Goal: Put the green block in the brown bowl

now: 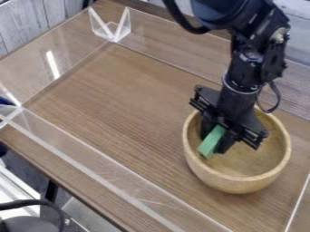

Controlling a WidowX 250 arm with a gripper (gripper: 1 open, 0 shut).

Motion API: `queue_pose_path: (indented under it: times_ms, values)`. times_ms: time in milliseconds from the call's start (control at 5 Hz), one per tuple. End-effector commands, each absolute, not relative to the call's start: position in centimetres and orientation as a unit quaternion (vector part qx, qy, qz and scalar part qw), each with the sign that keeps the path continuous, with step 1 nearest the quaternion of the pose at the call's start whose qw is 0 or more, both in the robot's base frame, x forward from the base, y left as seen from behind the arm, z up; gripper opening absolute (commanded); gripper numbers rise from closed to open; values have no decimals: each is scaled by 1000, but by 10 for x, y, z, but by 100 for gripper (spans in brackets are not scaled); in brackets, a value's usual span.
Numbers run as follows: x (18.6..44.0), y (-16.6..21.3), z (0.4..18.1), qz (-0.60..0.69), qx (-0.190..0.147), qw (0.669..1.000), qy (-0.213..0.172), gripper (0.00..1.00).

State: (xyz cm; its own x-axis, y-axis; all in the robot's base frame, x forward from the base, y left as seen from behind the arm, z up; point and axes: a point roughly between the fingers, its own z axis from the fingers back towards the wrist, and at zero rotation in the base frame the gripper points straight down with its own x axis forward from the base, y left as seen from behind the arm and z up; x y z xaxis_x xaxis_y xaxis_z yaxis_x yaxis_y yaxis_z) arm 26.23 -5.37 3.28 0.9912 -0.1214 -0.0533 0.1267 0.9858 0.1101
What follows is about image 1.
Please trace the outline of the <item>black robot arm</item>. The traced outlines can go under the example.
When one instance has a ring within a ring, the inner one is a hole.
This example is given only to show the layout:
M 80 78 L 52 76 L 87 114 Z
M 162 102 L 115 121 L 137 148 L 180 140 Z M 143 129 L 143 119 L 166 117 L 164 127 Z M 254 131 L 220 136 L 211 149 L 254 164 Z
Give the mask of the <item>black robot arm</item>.
M 179 25 L 192 34 L 226 30 L 231 34 L 230 65 L 220 90 L 198 85 L 190 104 L 200 112 L 198 147 L 206 158 L 226 153 L 238 141 L 258 148 L 268 131 L 255 108 L 266 86 L 283 74 L 290 19 L 272 0 L 191 0 L 200 24 L 186 19 L 175 0 L 162 0 Z

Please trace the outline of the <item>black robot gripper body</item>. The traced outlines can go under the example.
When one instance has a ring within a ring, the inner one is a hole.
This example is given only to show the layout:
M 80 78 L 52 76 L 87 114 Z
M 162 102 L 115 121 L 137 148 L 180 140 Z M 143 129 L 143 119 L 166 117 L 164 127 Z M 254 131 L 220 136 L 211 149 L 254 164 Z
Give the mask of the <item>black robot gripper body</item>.
M 256 92 L 236 92 L 223 86 L 219 91 L 198 84 L 188 104 L 200 112 L 214 116 L 216 125 L 226 132 L 239 135 L 252 149 L 258 149 L 268 131 L 254 111 Z

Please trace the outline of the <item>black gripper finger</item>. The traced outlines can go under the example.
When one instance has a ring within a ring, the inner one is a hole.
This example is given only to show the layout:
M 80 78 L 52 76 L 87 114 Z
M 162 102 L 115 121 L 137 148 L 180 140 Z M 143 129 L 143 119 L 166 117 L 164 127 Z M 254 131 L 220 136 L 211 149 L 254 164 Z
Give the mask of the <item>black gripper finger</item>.
M 207 135 L 211 133 L 214 126 L 216 125 L 214 116 L 203 113 L 202 121 L 200 121 L 200 138 L 204 139 Z
M 238 140 L 239 140 L 239 135 L 232 134 L 227 131 L 218 142 L 215 152 L 224 154 Z

